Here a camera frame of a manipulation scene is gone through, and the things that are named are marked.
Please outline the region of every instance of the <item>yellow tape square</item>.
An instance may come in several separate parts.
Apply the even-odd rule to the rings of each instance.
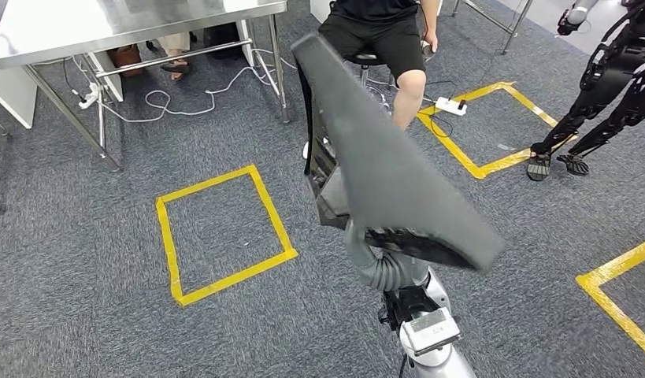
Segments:
[[[552,128],[556,126],[557,121],[547,115],[545,112],[543,112],[542,109],[540,109],[536,104],[531,102],[528,98],[526,98],[523,94],[519,93],[516,89],[512,87],[513,83],[504,83],[504,82],[498,82],[494,83],[492,85],[488,85],[486,87],[476,89],[475,91],[459,95],[454,98],[456,102],[459,102],[461,100],[466,100],[467,102],[470,102],[472,100],[475,100],[477,98],[489,95],[493,91],[497,90],[504,90],[508,92],[509,94],[512,95],[517,101],[519,101],[520,104],[523,106],[526,106],[527,109],[531,110],[536,116],[542,118],[547,124],[549,124]],[[515,154],[511,154],[510,156],[506,156],[502,159],[498,159],[497,161],[493,161],[491,163],[488,163],[486,165],[483,165],[481,167],[477,166],[465,153],[462,151],[462,149],[457,146],[454,141],[450,138],[444,138],[441,135],[445,135],[445,132],[438,127],[438,125],[433,121],[432,115],[438,113],[441,111],[440,109],[436,109],[434,106],[430,106],[426,109],[421,110],[417,114],[417,118],[422,121],[424,126],[426,126],[429,131],[438,138],[438,140],[450,151],[450,153],[459,160],[459,162],[470,172],[473,177],[475,177],[478,180],[481,180],[490,173],[500,171],[501,169],[506,169],[508,167],[511,167],[515,164],[521,163],[522,161],[527,160],[531,156],[531,150],[530,148],[526,148],[524,150],[521,150],[519,152],[516,152]]]
[[[645,262],[645,243],[587,274],[577,276],[576,279],[596,303],[645,351],[645,333],[600,288],[601,285],[643,262]]]
[[[174,246],[174,241],[172,238],[172,230],[169,227],[169,218],[167,217],[167,208],[165,206],[165,203],[243,175],[250,175],[250,178],[253,180],[253,183],[258,190],[261,202],[266,208],[267,213],[269,214],[269,218],[271,219],[273,228],[276,231],[278,240],[283,246],[284,252],[249,268],[246,268],[240,272],[227,276],[222,280],[218,280],[206,287],[192,291],[189,294],[184,294],[180,284],[179,269],[178,264],[176,263],[176,247]],[[234,172],[226,173],[222,176],[214,177],[210,180],[202,181],[201,183],[196,183],[195,185],[191,185],[190,187],[185,187],[178,191],[174,191],[173,193],[158,197],[155,200],[155,208],[158,211],[158,219],[160,220],[160,226],[162,230],[162,241],[165,244],[172,296],[181,306],[186,306],[191,303],[197,302],[198,300],[205,298],[213,293],[217,293],[218,291],[226,289],[231,285],[237,284],[252,276],[256,276],[257,274],[264,272],[267,269],[271,269],[278,264],[297,257],[297,251],[290,244],[290,238],[285,232],[285,227],[280,221],[280,217],[278,217],[276,208],[273,206],[271,198],[269,197],[269,193],[267,193],[266,187],[264,186],[259,172],[254,165],[248,165],[247,167],[238,169]]]

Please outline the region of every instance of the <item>chair seat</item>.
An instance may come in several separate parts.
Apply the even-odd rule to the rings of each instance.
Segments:
[[[357,55],[347,58],[348,61],[355,63],[356,65],[384,65],[384,61],[378,59],[375,54],[371,54],[368,51],[361,52]]]

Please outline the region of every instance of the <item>stainless steel table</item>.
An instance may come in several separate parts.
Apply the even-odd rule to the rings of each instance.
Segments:
[[[0,21],[0,68],[23,66],[59,110],[112,170],[118,164],[107,154],[104,137],[103,109],[100,101],[108,96],[100,85],[98,100],[99,141],[83,125],[55,90],[33,66],[41,61],[71,55],[108,50],[115,47],[156,39],[165,35],[208,28],[246,20],[246,40],[190,51],[177,57],[144,61],[120,67],[111,72],[93,72],[95,79],[138,67],[160,65],[181,57],[205,54],[234,46],[254,45],[251,20],[269,18],[273,48],[274,79],[259,51],[254,51],[279,99],[284,122],[289,121],[285,101],[283,66],[276,29],[276,14],[287,11],[287,0],[9,0]]]

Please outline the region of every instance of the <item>chair backrest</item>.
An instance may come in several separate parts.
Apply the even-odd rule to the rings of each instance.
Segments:
[[[292,50],[343,170],[355,225],[373,239],[400,244],[391,250],[487,269],[504,248],[495,230],[393,126],[326,41],[309,35]]]

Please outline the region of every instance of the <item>stool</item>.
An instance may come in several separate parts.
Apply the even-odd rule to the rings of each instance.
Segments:
[[[376,92],[380,96],[380,104],[387,111],[389,111],[389,104],[387,104],[384,93],[380,89],[369,85],[369,67],[375,65],[384,65],[385,63],[378,59],[378,57],[375,54],[372,54],[370,51],[362,51],[357,55],[347,58],[347,60],[361,66],[361,73],[359,75],[359,81],[361,82],[361,85],[366,87],[366,89],[368,90]],[[391,88],[393,79],[394,78],[392,77],[392,75],[390,75],[389,81],[387,82],[387,88]]]

